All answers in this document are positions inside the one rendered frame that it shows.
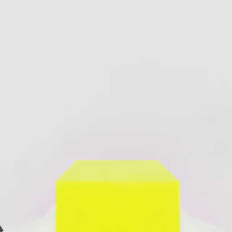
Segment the small yellow cube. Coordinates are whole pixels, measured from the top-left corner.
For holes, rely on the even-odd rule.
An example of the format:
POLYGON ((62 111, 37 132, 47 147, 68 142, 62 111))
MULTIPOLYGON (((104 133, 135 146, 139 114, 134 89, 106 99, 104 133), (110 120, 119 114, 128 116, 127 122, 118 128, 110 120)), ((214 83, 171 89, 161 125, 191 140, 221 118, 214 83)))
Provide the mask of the small yellow cube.
POLYGON ((157 160, 77 160, 56 182, 56 232, 180 232, 180 183, 157 160))

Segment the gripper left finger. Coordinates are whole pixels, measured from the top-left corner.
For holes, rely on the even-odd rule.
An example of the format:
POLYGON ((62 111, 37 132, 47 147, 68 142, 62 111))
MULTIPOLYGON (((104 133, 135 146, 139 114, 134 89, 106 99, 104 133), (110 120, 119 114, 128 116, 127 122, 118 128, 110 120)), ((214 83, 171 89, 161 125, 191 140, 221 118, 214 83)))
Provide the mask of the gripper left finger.
POLYGON ((56 204, 45 213, 23 226, 22 232, 56 232, 56 204))

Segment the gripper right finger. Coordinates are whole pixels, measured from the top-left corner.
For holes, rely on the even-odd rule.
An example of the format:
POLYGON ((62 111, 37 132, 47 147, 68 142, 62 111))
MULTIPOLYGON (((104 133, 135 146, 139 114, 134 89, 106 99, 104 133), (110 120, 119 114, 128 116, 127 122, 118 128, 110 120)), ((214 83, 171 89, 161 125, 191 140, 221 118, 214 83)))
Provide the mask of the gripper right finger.
POLYGON ((224 232, 224 229, 191 217, 183 208, 180 208, 180 232, 224 232))

